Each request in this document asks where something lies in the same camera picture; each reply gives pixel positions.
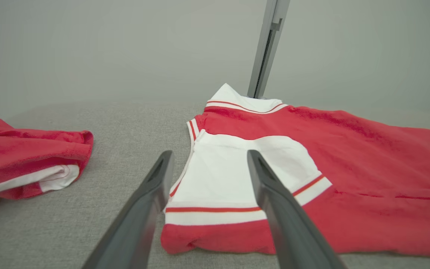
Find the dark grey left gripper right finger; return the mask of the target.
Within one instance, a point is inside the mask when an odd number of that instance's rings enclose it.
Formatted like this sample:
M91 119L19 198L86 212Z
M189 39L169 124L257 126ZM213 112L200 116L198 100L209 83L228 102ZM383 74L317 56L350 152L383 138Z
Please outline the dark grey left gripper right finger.
M302 206L283 186L260 152L247 162L258 206L265 212L281 269L344 269Z

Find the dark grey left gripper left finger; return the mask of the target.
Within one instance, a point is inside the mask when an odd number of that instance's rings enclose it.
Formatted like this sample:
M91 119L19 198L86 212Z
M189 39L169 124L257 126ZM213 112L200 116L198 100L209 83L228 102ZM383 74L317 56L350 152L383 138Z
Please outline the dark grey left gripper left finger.
M173 178L172 151L164 151L105 232L84 269L148 267L157 216L166 207Z

